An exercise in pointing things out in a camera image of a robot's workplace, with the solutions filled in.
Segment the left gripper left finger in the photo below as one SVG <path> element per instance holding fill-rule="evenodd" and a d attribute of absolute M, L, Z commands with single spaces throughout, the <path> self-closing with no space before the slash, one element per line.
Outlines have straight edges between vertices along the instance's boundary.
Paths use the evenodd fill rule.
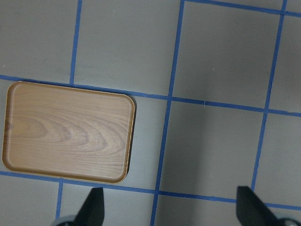
<path fill-rule="evenodd" d="M 104 222 L 103 188 L 92 188 L 79 212 L 74 224 L 76 226 L 102 226 Z"/>

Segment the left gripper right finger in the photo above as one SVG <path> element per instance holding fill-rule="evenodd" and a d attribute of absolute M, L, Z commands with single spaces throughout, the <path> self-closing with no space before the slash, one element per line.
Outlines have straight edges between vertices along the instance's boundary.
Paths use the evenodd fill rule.
<path fill-rule="evenodd" d="M 282 222 L 247 186 L 237 187 L 236 216 L 242 226 L 281 226 Z"/>

